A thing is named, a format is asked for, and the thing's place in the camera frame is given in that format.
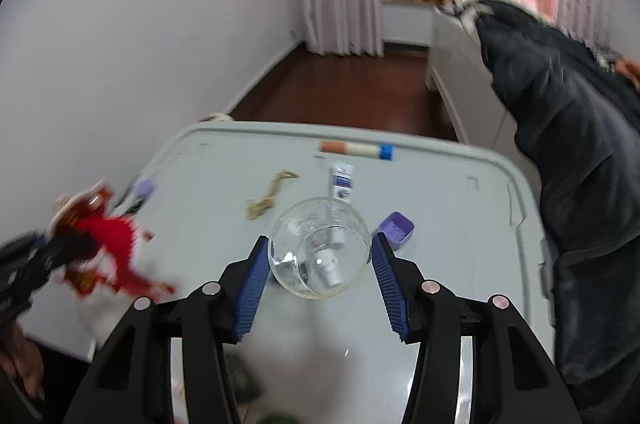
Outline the left hand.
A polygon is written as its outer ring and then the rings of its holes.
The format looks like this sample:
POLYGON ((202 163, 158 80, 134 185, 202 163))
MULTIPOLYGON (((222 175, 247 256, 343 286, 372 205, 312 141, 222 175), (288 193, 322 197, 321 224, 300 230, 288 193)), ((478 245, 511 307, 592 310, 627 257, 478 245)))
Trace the left hand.
POLYGON ((9 378, 21 378, 30 398, 39 394, 43 361, 35 342, 16 322, 1 329, 1 367, 9 378))

